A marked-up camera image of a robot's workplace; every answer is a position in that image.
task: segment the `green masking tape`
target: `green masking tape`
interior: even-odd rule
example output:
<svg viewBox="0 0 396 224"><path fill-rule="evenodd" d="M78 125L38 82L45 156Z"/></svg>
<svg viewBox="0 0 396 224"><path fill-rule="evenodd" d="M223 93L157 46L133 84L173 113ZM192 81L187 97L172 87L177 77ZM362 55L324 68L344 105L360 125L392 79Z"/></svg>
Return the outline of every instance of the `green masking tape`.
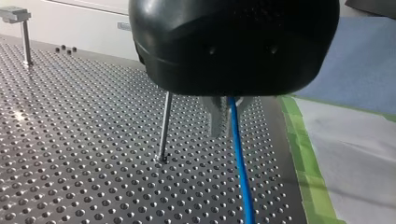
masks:
<svg viewBox="0 0 396 224"><path fill-rule="evenodd" d="M280 103L308 224L346 224L336 217L299 107L288 96L280 97Z"/></svg>

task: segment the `metal bracket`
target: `metal bracket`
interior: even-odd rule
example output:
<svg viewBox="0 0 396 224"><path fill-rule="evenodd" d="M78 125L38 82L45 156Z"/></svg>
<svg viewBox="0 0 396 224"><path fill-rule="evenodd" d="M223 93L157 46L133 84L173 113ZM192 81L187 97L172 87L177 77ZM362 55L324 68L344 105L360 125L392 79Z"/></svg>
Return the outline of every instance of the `metal bracket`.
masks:
<svg viewBox="0 0 396 224"><path fill-rule="evenodd" d="M221 133L225 132L227 136L232 136L231 129L231 109L225 103L225 97L201 97L201 102L205 110L208 112L209 119L209 135L212 137L219 137ZM238 111L238 118L240 119L244 111L253 102L254 97L236 97L236 106Z"/></svg>
<svg viewBox="0 0 396 224"><path fill-rule="evenodd" d="M21 36L24 48L24 61L26 66L32 65L32 55L30 53L30 42L27 21L32 17L32 14L25 8L21 7L0 7L0 18L7 23L21 23Z"/></svg>

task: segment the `blue cable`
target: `blue cable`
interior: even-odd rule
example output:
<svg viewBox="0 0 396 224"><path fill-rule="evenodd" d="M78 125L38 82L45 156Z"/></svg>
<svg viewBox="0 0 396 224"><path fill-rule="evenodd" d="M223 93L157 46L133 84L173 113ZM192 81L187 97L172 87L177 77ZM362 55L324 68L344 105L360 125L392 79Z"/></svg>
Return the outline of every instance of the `blue cable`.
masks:
<svg viewBox="0 0 396 224"><path fill-rule="evenodd" d="M242 152L241 136L238 127L238 111L236 110L235 98L229 97L231 107L231 124L233 126L233 142L235 147L236 166L240 175L239 183L241 184L242 200L244 202L246 224L256 224L255 211L251 200L250 187L248 185L248 174L245 168L244 155Z"/></svg>

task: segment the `black plastic housing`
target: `black plastic housing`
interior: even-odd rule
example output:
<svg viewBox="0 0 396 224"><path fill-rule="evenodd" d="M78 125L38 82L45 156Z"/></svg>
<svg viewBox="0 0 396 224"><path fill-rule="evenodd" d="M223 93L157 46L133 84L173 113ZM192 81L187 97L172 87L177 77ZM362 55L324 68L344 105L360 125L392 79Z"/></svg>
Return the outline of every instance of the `black plastic housing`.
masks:
<svg viewBox="0 0 396 224"><path fill-rule="evenodd" d="M319 72L338 0L131 0L140 60L185 95L279 95Z"/></svg>

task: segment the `metal surface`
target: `metal surface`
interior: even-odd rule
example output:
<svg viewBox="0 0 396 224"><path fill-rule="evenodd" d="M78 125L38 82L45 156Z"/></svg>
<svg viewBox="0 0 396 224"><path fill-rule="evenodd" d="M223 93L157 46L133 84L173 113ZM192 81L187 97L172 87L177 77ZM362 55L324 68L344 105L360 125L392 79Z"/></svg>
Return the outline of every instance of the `metal surface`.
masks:
<svg viewBox="0 0 396 224"><path fill-rule="evenodd" d="M32 56L0 45L0 223L243 223L232 141L207 136L197 97L174 97L160 164L165 92L145 72ZM283 122L262 98L241 119L259 223L305 223Z"/></svg>
<svg viewBox="0 0 396 224"><path fill-rule="evenodd" d="M166 93L165 109L163 111L163 129L161 130L160 151L157 155L158 161L166 161L166 156L165 156L166 137L168 136L168 126L171 115L172 95L173 94L170 91Z"/></svg>

